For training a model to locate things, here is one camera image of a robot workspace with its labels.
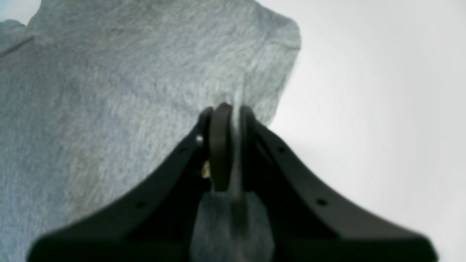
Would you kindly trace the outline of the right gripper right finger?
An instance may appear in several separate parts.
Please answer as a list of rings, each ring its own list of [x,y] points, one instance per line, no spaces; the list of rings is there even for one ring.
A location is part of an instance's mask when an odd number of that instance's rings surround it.
[[[308,169],[249,107],[240,110],[242,186],[266,208],[274,262],[436,262],[424,235],[349,201]]]

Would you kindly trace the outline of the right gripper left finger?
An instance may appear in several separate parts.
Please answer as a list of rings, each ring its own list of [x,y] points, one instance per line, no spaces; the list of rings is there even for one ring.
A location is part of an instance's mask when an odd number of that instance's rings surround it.
[[[191,132],[148,178],[79,222],[37,240],[29,262],[188,262],[199,202],[226,192],[231,114],[206,108]]]

